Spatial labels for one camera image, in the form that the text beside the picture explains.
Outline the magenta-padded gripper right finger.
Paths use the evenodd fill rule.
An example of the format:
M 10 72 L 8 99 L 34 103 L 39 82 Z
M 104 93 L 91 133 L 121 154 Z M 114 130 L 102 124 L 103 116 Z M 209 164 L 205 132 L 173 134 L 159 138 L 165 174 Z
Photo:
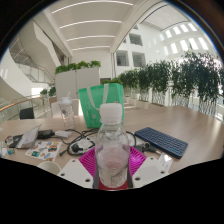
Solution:
M 146 157 L 142 152 L 130 148 L 128 167 L 128 188 L 140 188 L 167 175 L 167 171 L 154 157 Z

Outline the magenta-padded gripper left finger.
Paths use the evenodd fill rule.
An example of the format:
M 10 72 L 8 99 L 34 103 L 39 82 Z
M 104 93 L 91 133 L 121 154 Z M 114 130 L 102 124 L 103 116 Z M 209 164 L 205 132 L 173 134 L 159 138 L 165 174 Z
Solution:
M 97 171 L 95 151 L 89 150 L 79 159 L 71 159 L 59 172 L 59 177 L 78 186 L 97 189 L 99 175 Z

